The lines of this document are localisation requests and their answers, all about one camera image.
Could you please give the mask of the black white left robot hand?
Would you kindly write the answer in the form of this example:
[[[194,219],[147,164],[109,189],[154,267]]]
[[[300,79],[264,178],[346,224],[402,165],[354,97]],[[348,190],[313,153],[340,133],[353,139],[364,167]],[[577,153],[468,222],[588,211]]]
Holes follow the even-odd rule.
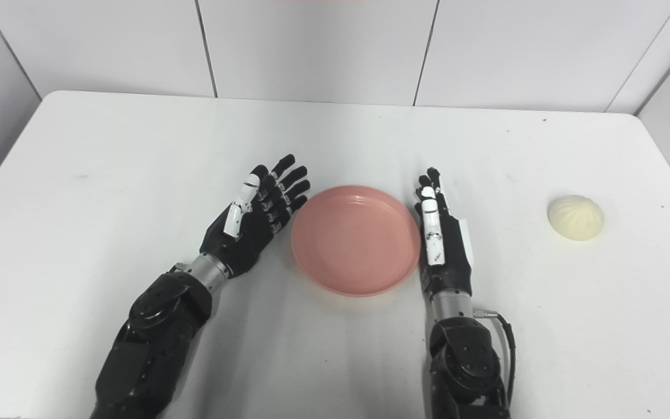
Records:
[[[287,154],[268,169],[251,170],[237,195],[209,226],[200,254],[212,255],[231,278],[247,273],[263,250],[308,201],[308,168]]]

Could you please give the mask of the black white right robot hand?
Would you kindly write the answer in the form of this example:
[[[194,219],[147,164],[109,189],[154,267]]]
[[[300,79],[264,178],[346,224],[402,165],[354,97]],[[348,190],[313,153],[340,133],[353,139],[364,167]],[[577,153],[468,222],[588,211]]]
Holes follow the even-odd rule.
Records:
[[[437,294],[473,295],[472,266],[462,221],[450,214],[440,172],[434,167],[418,178],[418,227],[421,250],[420,283],[426,300]]]

